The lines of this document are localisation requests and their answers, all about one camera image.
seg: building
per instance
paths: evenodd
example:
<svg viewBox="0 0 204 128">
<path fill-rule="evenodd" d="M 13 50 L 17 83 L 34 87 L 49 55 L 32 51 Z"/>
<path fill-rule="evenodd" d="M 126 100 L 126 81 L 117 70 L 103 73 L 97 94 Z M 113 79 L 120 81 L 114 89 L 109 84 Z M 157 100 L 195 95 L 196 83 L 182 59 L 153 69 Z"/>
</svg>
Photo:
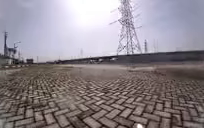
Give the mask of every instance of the building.
<svg viewBox="0 0 204 128">
<path fill-rule="evenodd" d="M 26 59 L 27 64 L 34 64 L 34 59 Z"/>
</svg>

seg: street lamp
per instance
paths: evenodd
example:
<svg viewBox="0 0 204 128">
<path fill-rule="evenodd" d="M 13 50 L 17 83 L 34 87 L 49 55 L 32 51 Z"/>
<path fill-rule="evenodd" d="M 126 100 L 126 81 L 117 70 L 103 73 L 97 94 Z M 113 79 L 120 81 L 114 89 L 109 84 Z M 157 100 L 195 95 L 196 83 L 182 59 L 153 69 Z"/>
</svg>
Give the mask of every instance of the street lamp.
<svg viewBox="0 0 204 128">
<path fill-rule="evenodd" d="M 21 43 L 21 41 L 14 43 L 14 49 L 16 49 L 18 47 L 18 46 L 16 46 L 16 44 L 20 44 L 20 43 Z"/>
<path fill-rule="evenodd" d="M 20 44 L 21 43 L 21 41 L 18 41 L 18 42 L 16 42 L 16 43 L 14 43 L 13 44 L 13 48 L 14 48 L 14 53 L 13 53 L 13 59 L 15 59 L 15 54 L 16 54 L 16 48 L 18 48 L 18 46 L 16 46 L 16 44 Z"/>
</svg>

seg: hazy sky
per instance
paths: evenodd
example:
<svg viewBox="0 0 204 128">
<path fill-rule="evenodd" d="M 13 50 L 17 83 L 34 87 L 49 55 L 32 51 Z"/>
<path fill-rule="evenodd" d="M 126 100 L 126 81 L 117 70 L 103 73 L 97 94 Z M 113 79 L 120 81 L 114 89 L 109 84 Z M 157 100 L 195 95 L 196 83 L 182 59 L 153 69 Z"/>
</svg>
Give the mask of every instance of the hazy sky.
<svg viewBox="0 0 204 128">
<path fill-rule="evenodd" d="M 204 49 L 204 0 L 135 0 L 140 43 L 149 51 Z M 118 0 L 0 0 L 0 52 L 3 31 L 24 57 L 40 61 L 116 54 L 120 25 Z"/>
</svg>

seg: overpass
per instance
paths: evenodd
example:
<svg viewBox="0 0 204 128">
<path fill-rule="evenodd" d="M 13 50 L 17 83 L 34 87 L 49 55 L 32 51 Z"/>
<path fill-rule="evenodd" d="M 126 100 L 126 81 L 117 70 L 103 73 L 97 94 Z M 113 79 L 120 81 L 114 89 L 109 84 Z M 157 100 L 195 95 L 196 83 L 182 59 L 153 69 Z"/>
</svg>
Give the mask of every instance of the overpass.
<svg viewBox="0 0 204 128">
<path fill-rule="evenodd" d="M 204 61 L 204 50 L 200 51 L 178 51 L 160 52 L 134 55 L 100 56 L 91 58 L 80 58 L 61 60 L 60 64 L 84 64 L 84 63 L 153 63 L 153 62 L 183 62 L 183 61 Z"/>
</svg>

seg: ground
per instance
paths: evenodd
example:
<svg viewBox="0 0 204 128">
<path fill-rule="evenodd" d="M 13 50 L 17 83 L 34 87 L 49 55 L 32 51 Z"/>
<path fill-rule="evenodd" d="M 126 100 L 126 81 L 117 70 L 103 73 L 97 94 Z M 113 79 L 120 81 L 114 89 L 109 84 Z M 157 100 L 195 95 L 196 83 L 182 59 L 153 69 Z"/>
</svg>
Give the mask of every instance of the ground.
<svg viewBox="0 0 204 128">
<path fill-rule="evenodd" d="M 204 71 L 183 67 L 28 67 L 0 78 L 0 128 L 204 128 Z"/>
</svg>

